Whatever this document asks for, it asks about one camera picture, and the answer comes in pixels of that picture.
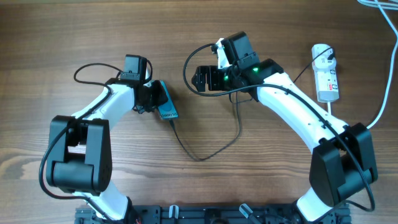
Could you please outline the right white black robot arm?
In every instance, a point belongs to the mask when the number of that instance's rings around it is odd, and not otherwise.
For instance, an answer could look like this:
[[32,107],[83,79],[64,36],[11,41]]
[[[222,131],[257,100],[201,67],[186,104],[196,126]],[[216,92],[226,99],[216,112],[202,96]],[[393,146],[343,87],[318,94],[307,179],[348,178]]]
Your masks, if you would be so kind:
[[186,86],[201,96],[250,94],[277,113],[310,150],[310,188],[294,202],[294,222],[319,222],[377,181],[373,139],[364,124],[350,126],[317,105],[278,63],[259,59],[246,33],[210,47],[218,63],[199,66]]

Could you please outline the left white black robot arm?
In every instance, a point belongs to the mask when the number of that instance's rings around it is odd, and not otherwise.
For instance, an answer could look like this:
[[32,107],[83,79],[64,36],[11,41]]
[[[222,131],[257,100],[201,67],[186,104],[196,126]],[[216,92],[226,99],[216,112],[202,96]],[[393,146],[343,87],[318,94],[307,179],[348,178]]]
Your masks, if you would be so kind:
[[84,200],[101,223],[140,223],[131,199],[111,182],[110,131],[129,111],[178,114],[165,83],[152,79],[145,57],[126,55],[124,69],[103,84],[103,92],[83,110],[56,116],[39,168],[39,184],[52,198]]

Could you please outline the blue Galaxy smartphone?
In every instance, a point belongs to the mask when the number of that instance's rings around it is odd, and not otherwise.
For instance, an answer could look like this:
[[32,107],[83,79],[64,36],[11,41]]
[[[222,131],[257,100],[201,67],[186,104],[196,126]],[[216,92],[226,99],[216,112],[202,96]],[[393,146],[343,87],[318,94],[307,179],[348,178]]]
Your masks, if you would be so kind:
[[162,120],[177,119],[178,112],[163,80],[151,81],[155,109]]

